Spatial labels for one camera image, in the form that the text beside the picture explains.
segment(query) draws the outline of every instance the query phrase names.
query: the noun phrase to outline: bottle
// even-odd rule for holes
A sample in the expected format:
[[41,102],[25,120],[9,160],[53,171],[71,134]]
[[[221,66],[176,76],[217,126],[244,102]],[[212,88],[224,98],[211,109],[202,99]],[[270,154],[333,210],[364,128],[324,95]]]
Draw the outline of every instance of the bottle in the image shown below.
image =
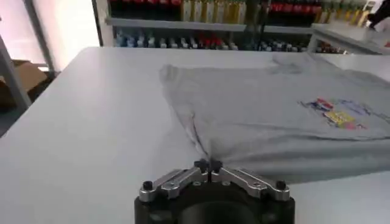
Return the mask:
[[146,0],[146,13],[143,15],[143,19],[160,19],[158,8],[158,0]]
[[182,48],[188,49],[188,43],[184,37],[181,37],[180,44],[181,44]]
[[150,36],[147,41],[147,47],[149,48],[155,48],[155,38],[153,36]]
[[352,14],[353,14],[353,11],[356,10],[356,4],[353,2],[353,0],[349,1],[346,5],[345,5],[345,15],[344,15],[344,21],[345,22],[349,22],[351,19],[352,19]]
[[165,39],[164,38],[161,38],[160,39],[160,48],[166,48],[166,42],[165,42]]
[[342,19],[344,0],[338,0],[338,1],[335,1],[333,3],[334,3],[333,7],[335,9],[337,9],[336,15],[335,15],[335,20],[340,20],[340,19]]
[[292,25],[290,22],[290,19],[292,17],[293,13],[293,7],[294,7],[294,0],[286,0],[283,4],[283,8],[280,14],[280,17],[283,21],[283,26],[290,26]]
[[120,13],[120,17],[123,17],[123,16],[127,16],[127,15],[132,15],[132,0],[122,0],[122,1],[118,1],[119,2],[119,12]]
[[293,26],[299,26],[302,23],[302,11],[303,11],[303,1],[295,0],[294,7],[292,8],[292,18],[291,23]]
[[214,0],[205,0],[202,6],[202,22],[212,23],[214,15]]
[[136,41],[136,46],[137,47],[144,47],[144,41],[145,41],[145,37],[142,33],[140,33],[138,35],[138,40]]
[[312,6],[313,0],[304,0],[302,4],[302,16],[299,26],[310,27],[313,22]]
[[191,21],[199,23],[202,19],[202,1],[192,0],[191,3]]
[[133,0],[132,18],[143,19],[146,7],[145,0]]
[[322,1],[321,15],[317,23],[328,23],[330,14],[332,13],[331,6],[332,2],[330,0]]
[[216,0],[214,2],[214,23],[223,23],[225,13],[224,0]]
[[363,8],[364,8],[365,2],[364,0],[360,0],[356,2],[355,4],[355,9],[353,11],[353,15],[351,16],[351,20],[349,21],[349,24],[352,26],[355,26],[358,24],[359,19],[361,18],[361,15],[363,13]]
[[374,7],[375,2],[374,1],[369,1],[366,6],[363,9],[361,18],[359,19],[358,26],[359,27],[364,27],[367,23],[367,16],[370,14],[372,8]]
[[165,18],[168,20],[180,21],[182,0],[171,0],[171,5],[166,5],[165,7],[168,8],[166,10],[168,13],[165,13]]
[[191,19],[191,1],[183,0],[182,1],[182,21],[190,21]]
[[314,0],[313,13],[314,13],[314,23],[319,23],[322,15],[322,1]]
[[329,15],[329,19],[327,23],[332,23],[332,21],[337,19],[337,14],[339,13],[339,9],[340,9],[340,0],[333,1],[331,6],[332,6],[331,8],[332,10]]
[[195,41],[195,39],[193,37],[190,38],[190,43],[191,43],[191,47],[192,49],[197,49],[198,48],[198,45]]
[[234,13],[233,0],[225,0],[224,23],[232,23],[232,14]]
[[244,24],[246,15],[246,2],[245,0],[239,0],[238,5],[236,6],[235,20],[234,23]]
[[177,48],[177,43],[174,38],[169,39],[169,45],[171,46],[171,48]]
[[127,36],[127,47],[135,47],[135,39],[132,36]]

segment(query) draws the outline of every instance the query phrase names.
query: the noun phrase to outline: shelf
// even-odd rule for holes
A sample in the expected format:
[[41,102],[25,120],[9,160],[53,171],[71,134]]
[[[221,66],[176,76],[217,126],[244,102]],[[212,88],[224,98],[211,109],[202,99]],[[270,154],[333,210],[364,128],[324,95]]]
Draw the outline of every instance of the shelf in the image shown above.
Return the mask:
[[183,21],[159,21],[145,19],[123,19],[107,17],[105,23],[119,27],[139,27],[139,28],[162,28],[162,29],[191,29],[191,30],[215,30],[242,32],[246,25],[241,24],[221,24],[221,23],[194,23]]
[[[215,30],[228,32],[242,32],[246,25],[222,24],[222,23],[194,23],[183,21],[160,21],[145,19],[124,19],[107,17],[105,23],[117,27],[138,27],[138,28],[162,28],[162,29],[190,29],[190,30]],[[266,26],[267,33],[296,33],[311,34],[310,27],[287,27],[287,26]]]
[[267,33],[292,33],[292,34],[312,34],[311,27],[292,27],[292,26],[266,26],[264,32]]

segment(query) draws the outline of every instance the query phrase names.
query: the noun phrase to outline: red bottle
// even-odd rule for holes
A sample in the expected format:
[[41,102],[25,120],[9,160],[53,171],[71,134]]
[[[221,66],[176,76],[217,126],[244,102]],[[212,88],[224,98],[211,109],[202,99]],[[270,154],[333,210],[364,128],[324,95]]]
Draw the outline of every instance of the red bottle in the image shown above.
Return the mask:
[[286,0],[282,8],[283,25],[290,26],[290,19],[292,17],[294,7],[294,0]]
[[171,0],[171,19],[173,21],[180,21],[180,11],[181,11],[181,0]]
[[122,15],[121,17],[132,17],[132,9],[133,9],[133,1],[132,0],[120,0],[122,1],[121,8],[122,8]]
[[132,18],[145,19],[147,5],[145,0],[133,0]]
[[158,0],[146,0],[145,19],[159,19]]
[[303,1],[295,0],[294,6],[292,8],[292,18],[291,22],[293,26],[299,26],[302,23],[302,14],[303,14]]

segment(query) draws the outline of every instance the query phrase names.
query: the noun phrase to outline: white table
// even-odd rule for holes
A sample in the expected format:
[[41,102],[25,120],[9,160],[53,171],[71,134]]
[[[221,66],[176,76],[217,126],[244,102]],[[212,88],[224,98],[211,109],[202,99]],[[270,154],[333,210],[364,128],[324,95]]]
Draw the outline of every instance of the white table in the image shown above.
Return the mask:
[[318,41],[340,47],[354,54],[390,55],[390,33],[378,33],[368,28],[348,26],[342,23],[313,24],[308,51],[315,52]]
[[[274,54],[285,53],[85,49],[0,139],[0,223],[133,223],[142,181],[199,158],[159,69],[261,68]],[[323,57],[390,79],[390,57]],[[389,186],[390,172],[293,185],[296,223],[388,223]]]

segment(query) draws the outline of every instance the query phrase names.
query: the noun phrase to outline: bottled drink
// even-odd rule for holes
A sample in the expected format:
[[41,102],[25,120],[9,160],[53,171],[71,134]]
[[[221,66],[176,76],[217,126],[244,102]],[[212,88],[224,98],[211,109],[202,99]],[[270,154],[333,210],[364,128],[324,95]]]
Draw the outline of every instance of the bottled drink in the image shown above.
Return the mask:
[[193,37],[190,38],[190,43],[191,43],[191,47],[190,48],[193,48],[193,49],[197,49],[198,48],[198,45],[195,41],[195,39]]
[[212,23],[214,15],[214,0],[205,0],[202,6],[202,22]]
[[321,0],[314,0],[313,4],[314,23],[318,23],[322,14],[322,2]]
[[300,17],[300,23],[299,26],[309,26],[313,22],[313,14],[312,14],[312,6],[314,1],[313,0],[303,0],[302,3],[302,16]]
[[223,0],[216,0],[214,4],[214,23],[223,23],[225,3]]
[[171,8],[170,10],[171,20],[180,21],[182,0],[171,0],[171,5],[169,7]]
[[182,1],[182,21],[190,21],[191,19],[191,1]]
[[182,45],[182,48],[185,48],[185,49],[188,48],[188,43],[187,43],[187,41],[185,40],[184,37],[181,37],[180,44]]
[[142,19],[145,15],[146,11],[146,3],[145,0],[133,0],[133,9],[131,11],[133,18]]
[[191,21],[199,23],[202,19],[202,1],[192,0],[191,3]]
[[367,23],[367,16],[370,14],[372,8],[374,7],[375,2],[369,1],[367,5],[364,7],[361,18],[359,19],[358,26],[363,27]]
[[164,38],[161,38],[160,39],[160,48],[166,48],[166,42],[165,42],[165,39]]
[[283,4],[282,11],[280,12],[280,17],[283,20],[284,26],[290,26],[293,25],[293,23],[290,21],[293,13],[293,7],[294,7],[294,0],[286,0]]
[[359,22],[359,19],[361,18],[361,15],[363,13],[363,8],[364,8],[364,5],[365,5],[365,2],[364,0],[360,0],[358,2],[356,2],[355,4],[355,8],[354,8],[354,12],[352,13],[352,17],[351,17],[351,20],[349,22],[350,25],[357,25],[358,22]]
[[344,6],[344,8],[345,8],[344,9],[344,12],[345,12],[344,21],[349,22],[351,20],[352,13],[355,10],[355,6],[356,6],[356,4],[353,2],[353,0],[346,2],[345,6]]
[[146,11],[142,19],[160,19],[158,13],[158,0],[146,0]]
[[295,0],[294,7],[292,9],[293,9],[292,10],[293,18],[291,18],[291,22],[293,23],[293,26],[298,26],[301,23],[301,16],[303,12],[303,1]]
[[234,2],[225,0],[224,23],[232,23],[232,15],[234,15]]
[[171,48],[177,48],[177,43],[174,38],[169,39],[169,45],[171,46]]

